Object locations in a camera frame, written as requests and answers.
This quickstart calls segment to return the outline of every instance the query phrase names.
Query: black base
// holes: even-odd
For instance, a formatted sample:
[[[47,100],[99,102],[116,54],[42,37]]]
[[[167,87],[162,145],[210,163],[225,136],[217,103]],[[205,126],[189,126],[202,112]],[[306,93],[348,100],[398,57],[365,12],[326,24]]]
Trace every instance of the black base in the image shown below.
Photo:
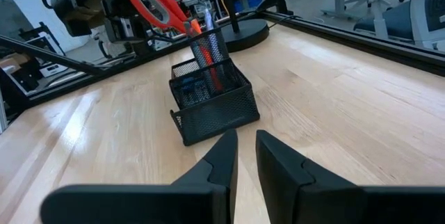
[[[243,20],[238,25],[238,33],[233,31],[231,24],[221,28],[229,53],[253,47],[269,36],[269,28],[264,19]]]

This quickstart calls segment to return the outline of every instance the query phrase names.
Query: light wood surface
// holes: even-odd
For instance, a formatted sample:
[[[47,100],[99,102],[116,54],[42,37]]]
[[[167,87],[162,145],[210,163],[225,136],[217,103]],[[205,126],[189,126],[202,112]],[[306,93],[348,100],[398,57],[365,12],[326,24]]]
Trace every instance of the light wood surface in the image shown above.
[[[231,54],[261,120],[238,128],[236,223],[268,223],[255,132],[266,129],[356,184],[445,185],[445,80],[275,26]],[[67,184],[169,184],[218,137],[184,147],[169,110],[182,49],[24,112],[0,136],[0,223],[38,223]]]

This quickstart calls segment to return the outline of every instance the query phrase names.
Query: orange scissors handle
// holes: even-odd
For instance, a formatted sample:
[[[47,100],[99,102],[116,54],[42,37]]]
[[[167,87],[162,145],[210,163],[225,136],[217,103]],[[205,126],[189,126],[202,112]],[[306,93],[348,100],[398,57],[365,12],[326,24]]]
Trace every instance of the orange scissors handle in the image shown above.
[[[184,21],[187,17],[182,12],[175,0],[148,0],[162,15],[162,18],[155,16],[142,2],[142,0],[130,0],[136,10],[151,24],[166,29],[174,27],[178,31],[185,33]]]

